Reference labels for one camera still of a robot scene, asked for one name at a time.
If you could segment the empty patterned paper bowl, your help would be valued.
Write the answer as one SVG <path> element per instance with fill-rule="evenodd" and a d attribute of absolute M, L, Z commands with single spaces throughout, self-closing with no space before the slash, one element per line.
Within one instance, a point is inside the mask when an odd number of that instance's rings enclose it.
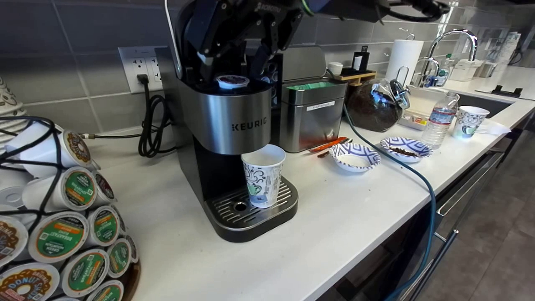
<path fill-rule="evenodd" d="M 344 143 L 331 155 L 336 165 L 351 173 L 366 173 L 381 163 L 378 152 L 365 145 Z"/>

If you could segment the small chrome tap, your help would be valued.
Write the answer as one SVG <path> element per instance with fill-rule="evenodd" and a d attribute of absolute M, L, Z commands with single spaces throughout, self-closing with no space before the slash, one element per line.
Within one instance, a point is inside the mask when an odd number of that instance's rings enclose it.
<path fill-rule="evenodd" d="M 433 57 L 420 58 L 417 63 L 423 62 L 422 70 L 413 74 L 411 84 L 418 88 L 428 88 L 436 86 L 440 65 Z"/>

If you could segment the orange packet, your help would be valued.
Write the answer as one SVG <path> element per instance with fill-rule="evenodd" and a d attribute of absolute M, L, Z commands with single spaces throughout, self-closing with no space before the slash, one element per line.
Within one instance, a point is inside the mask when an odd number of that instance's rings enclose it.
<path fill-rule="evenodd" d="M 346 141 L 346 139 L 348 139 L 348 138 L 347 137 L 339 137 L 338 139 L 336 139 L 334 141 L 331 141 L 331 142 L 328 142 L 326 144 L 319 145 L 318 147 L 309 149 L 309 152 L 310 153 L 317 153 L 317 152 L 324 151 L 325 149 L 329 149 L 329 148 L 331 148 L 332 146 L 334 146 L 336 144 L 340 144 L 340 143 Z"/>

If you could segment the capsule with brown lid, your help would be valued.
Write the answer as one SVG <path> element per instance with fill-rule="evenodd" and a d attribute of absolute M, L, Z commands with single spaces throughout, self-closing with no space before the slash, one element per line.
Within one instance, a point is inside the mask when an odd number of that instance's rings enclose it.
<path fill-rule="evenodd" d="M 29 145 L 45 135 L 48 130 L 50 130 L 50 126 L 45 122 L 34 121 L 7 142 L 5 150 L 13 152 Z M 23 162 L 19 165 L 39 179 L 54 176 L 58 171 L 55 166 L 59 163 L 62 165 L 62 169 L 69 169 L 73 166 L 88 168 L 92 162 L 90 151 L 82 137 L 67 129 L 61 132 L 53 130 L 44 141 L 17 155 L 8 157 L 8 159 L 22 160 Z"/>
<path fill-rule="evenodd" d="M 28 230 L 14 217 L 0 215 L 0 268 L 29 258 Z"/>

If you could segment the stack of paper cups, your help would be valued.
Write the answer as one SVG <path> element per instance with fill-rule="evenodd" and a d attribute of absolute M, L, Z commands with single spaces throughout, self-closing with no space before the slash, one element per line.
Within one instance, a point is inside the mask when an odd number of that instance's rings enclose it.
<path fill-rule="evenodd" d="M 25 116 L 27 111 L 23 103 L 18 101 L 8 84 L 0 77 L 0 117 Z M 28 120 L 0 120 L 0 153 L 5 152 L 5 145 L 28 125 Z"/>

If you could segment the brown stir stick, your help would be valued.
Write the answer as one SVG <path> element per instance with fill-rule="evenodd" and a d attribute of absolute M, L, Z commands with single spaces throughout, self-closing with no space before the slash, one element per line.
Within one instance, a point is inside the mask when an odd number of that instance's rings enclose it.
<path fill-rule="evenodd" d="M 327 156 L 331 156 L 336 152 L 336 150 L 338 150 L 338 148 L 339 148 L 338 145 L 341 145 L 341 144 L 344 144 L 344 143 L 351 143 L 351 142 L 353 142 L 352 138 L 346 138 L 344 140 L 341 140 L 336 145 L 333 145 L 332 147 L 330 147 L 329 150 L 327 150 L 326 152 L 318 154 L 317 158 L 325 158 Z"/>

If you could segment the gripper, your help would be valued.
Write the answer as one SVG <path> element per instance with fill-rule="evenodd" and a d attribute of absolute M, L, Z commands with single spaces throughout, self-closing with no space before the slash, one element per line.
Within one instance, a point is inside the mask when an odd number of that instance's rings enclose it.
<path fill-rule="evenodd" d="M 306 15 L 313 16 L 308 0 L 192 0 L 185 7 L 185 60 L 239 61 L 262 20 L 265 34 L 249 65 L 249 76 L 258 79 L 267 62 L 288 48 Z"/>

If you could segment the tall chrome tap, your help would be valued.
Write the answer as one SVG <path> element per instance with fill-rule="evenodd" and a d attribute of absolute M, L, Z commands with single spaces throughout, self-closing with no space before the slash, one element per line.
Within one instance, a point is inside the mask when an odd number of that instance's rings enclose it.
<path fill-rule="evenodd" d="M 454 36 L 454 35 L 465 36 L 467 40 L 470 41 L 468 61 L 475 61 L 479 40 L 477 36 L 473 32 L 469 31 L 468 29 L 452 29 L 451 31 L 445 32 L 441 34 L 440 36 L 436 37 L 432 41 L 432 44 L 427 51 L 427 57 L 433 57 L 433 53 L 441 40 L 443 40 L 447 36 Z"/>

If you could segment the capsule with donut lid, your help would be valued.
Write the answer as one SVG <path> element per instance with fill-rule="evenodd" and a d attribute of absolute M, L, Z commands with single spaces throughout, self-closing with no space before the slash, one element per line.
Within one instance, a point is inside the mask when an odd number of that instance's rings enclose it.
<path fill-rule="evenodd" d="M 60 281 L 59 271 L 53 265 L 19 265 L 0 274 L 0 301 L 46 301 Z"/>

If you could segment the white napkin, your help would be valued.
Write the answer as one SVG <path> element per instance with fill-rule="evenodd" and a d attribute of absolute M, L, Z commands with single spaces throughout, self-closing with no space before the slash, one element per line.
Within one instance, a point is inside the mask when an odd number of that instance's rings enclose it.
<path fill-rule="evenodd" d="M 511 129 L 509 127 L 506 127 L 499 122 L 490 120 L 489 118 L 484 119 L 479 128 L 476 130 L 476 133 L 494 136 L 506 135 L 510 132 Z"/>

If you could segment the black capsule holder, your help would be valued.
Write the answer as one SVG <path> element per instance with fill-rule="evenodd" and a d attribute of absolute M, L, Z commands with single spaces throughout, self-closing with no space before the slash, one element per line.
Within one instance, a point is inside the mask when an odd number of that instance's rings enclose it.
<path fill-rule="evenodd" d="M 283 54 L 275 54 L 265 65 L 260 80 L 271 87 L 271 108 L 280 110 L 283 84 Z"/>

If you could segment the sink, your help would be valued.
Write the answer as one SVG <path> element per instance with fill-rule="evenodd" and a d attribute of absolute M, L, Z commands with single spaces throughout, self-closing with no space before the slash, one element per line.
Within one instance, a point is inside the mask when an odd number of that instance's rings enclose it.
<path fill-rule="evenodd" d="M 468 105 L 478 107 L 489 111 L 487 118 L 492 118 L 499 112 L 507 109 L 513 102 L 506 102 L 504 100 L 493 100 L 481 97 L 472 97 L 467 94 L 460 94 L 459 105 Z"/>

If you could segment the steel box lid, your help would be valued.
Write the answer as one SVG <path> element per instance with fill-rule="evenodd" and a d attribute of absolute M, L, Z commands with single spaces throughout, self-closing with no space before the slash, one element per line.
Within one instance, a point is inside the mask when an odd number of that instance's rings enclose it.
<path fill-rule="evenodd" d="M 325 72 L 325 55 L 319 46 L 291 46 L 282 52 L 283 82 L 321 78 Z"/>

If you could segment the patterned bowl with coffee beans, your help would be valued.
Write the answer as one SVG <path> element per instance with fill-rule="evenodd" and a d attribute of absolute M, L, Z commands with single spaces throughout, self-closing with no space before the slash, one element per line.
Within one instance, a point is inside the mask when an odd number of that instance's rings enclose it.
<path fill-rule="evenodd" d="M 380 141 L 388 154 L 404 163 L 418 163 L 429 158 L 433 150 L 422 141 L 404 137 L 386 137 Z"/>

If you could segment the coffee maker lid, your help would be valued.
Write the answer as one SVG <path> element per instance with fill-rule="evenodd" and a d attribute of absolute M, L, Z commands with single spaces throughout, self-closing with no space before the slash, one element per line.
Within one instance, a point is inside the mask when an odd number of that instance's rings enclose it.
<path fill-rule="evenodd" d="M 190 0 L 178 13 L 174 37 L 183 79 L 188 83 L 213 80 L 213 17 L 218 4 L 218 0 Z"/>

